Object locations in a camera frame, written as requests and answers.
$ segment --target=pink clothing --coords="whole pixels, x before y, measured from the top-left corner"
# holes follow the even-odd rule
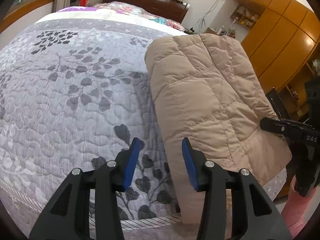
[[[285,204],[281,215],[287,224],[292,237],[294,238],[305,226],[304,214],[307,210],[310,200],[316,193],[316,188],[308,197],[301,197],[298,192],[294,190],[296,177],[293,178],[290,184],[289,198]]]

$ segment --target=screw head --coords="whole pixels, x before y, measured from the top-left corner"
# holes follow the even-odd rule
[[[72,175],[79,175],[81,170],[79,168],[75,168],[71,171]]]
[[[241,174],[244,176],[248,176],[250,174],[250,171],[248,171],[247,169],[242,169]]]
[[[107,166],[112,168],[112,167],[115,167],[117,165],[116,161],[108,161],[107,162]]]
[[[204,163],[204,165],[205,165],[206,167],[208,167],[208,168],[212,168],[212,167],[214,167],[214,162],[213,162],[213,161],[206,161],[206,162]]]

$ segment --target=beige down jacket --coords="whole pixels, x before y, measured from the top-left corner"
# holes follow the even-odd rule
[[[160,38],[145,62],[184,223],[200,221],[204,201],[188,180],[184,137],[227,170],[249,169],[261,185],[291,160],[284,138],[259,127],[263,117],[277,116],[238,41],[213,34]]]

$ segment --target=blue gripper pad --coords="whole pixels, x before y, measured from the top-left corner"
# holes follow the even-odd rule
[[[128,187],[131,185],[134,170],[138,162],[140,152],[140,140],[138,138],[133,139],[129,151],[131,151],[131,154],[124,170],[124,179],[122,183],[125,191],[127,191]]]
[[[186,164],[190,183],[193,186],[194,190],[198,191],[199,183],[197,181],[197,168],[192,158],[191,151],[192,148],[190,146],[189,140],[187,138],[184,138],[182,140],[182,155],[184,163]]]

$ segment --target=floral bedding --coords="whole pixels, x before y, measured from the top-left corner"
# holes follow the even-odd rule
[[[117,13],[134,15],[134,16],[142,17],[149,20],[161,18],[161,16],[149,13],[145,9],[140,8],[138,6],[128,4],[128,3],[118,2],[118,1],[111,2],[111,3],[97,3],[92,7],[99,8],[99,9],[111,9],[116,11]],[[165,18],[165,21],[167,26],[174,28],[176,30],[179,30],[181,32],[184,31],[184,27],[180,23],[177,23],[176,21],[166,19],[166,18]]]
[[[0,199],[23,233],[73,168],[97,169],[134,137],[143,144],[132,185],[117,193],[126,239],[181,221],[144,63],[154,39],[177,35],[108,9],[67,8],[0,51]],[[92,234],[94,208],[93,194]]]

